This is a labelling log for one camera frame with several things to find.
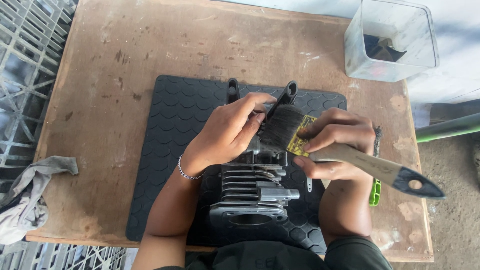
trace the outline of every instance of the cylinder bore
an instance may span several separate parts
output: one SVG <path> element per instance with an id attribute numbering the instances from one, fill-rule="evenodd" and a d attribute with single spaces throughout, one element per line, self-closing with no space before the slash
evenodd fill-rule
<path id="1" fill-rule="evenodd" d="M 254 226 L 269 223 L 270 221 L 272 221 L 272 218 L 260 214 L 244 214 L 230 217 L 228 221 L 235 225 Z"/>

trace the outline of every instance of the person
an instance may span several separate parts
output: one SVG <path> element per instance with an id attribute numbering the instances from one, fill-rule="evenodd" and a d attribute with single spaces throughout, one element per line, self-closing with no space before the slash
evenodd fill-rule
<path id="1" fill-rule="evenodd" d="M 267 93 L 249 93 L 216 108 L 180 160 L 189 177 L 207 166 L 229 162 L 248 146 L 262 120 L 265 103 L 276 102 Z M 328 109 L 298 135 L 311 138 L 304 147 L 316 151 L 333 142 L 373 154 L 375 132 L 370 119 L 341 109 Z M 156 198 L 148 216 L 133 270 L 253 270 L 253 269 L 392 269 L 370 233 L 369 195 L 373 178 L 353 165 L 314 163 L 307 157 L 293 161 L 313 179 L 333 180 L 320 200 L 319 224 L 327 251 L 315 253 L 280 242 L 248 241 L 197 255 L 186 263 L 187 232 L 195 214 L 201 179 L 188 179 L 176 168 Z"/>

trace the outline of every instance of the brush bristles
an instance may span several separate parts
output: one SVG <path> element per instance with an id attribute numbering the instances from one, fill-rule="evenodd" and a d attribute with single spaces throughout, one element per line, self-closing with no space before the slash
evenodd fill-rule
<path id="1" fill-rule="evenodd" d="M 277 152 L 286 151 L 301 125 L 304 114 L 292 105 L 279 105 L 260 135 L 260 142 Z"/>

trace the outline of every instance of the white wall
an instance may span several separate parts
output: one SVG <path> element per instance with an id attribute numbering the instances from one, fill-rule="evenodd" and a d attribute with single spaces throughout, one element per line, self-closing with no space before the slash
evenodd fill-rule
<path id="1" fill-rule="evenodd" d="M 352 18 L 360 0 L 227 0 Z M 408 78 L 410 100 L 459 103 L 480 98 L 480 1 L 409 0 L 432 12 L 440 66 Z"/>

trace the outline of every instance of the hand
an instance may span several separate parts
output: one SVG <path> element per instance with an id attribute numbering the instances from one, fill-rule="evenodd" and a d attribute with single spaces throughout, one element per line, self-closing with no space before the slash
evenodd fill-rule
<path id="1" fill-rule="evenodd" d="M 304 139 L 311 139 L 303 148 L 308 153 L 335 142 L 348 144 L 363 153 L 373 155 L 375 131 L 372 121 L 346 110 L 330 108 L 324 111 L 315 122 L 300 130 L 297 135 Z M 366 172 L 348 163 L 315 163 L 304 156 L 295 157 L 293 162 L 313 179 L 372 179 Z"/>
<path id="2" fill-rule="evenodd" d="M 202 131 L 187 146 L 181 159 L 183 171 L 199 175 L 207 166 L 232 161 L 247 149 L 265 118 L 264 103 L 275 103 L 267 93 L 248 93 L 244 98 L 217 107 Z"/>

